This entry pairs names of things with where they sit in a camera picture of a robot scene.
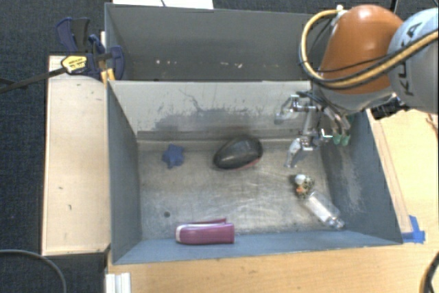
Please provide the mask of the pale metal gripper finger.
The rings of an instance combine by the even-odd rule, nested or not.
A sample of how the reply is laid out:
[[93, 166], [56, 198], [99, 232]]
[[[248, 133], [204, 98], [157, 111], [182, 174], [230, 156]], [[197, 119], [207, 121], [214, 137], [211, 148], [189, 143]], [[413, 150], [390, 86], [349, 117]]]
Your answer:
[[300, 103], [298, 95], [290, 95], [281, 105], [280, 111], [275, 114], [274, 123], [279, 125], [286, 121], [292, 121], [300, 114], [307, 113], [308, 111], [309, 107]]
[[297, 137], [290, 144], [284, 166], [294, 168], [296, 164], [303, 160], [313, 151], [311, 139], [309, 137]]

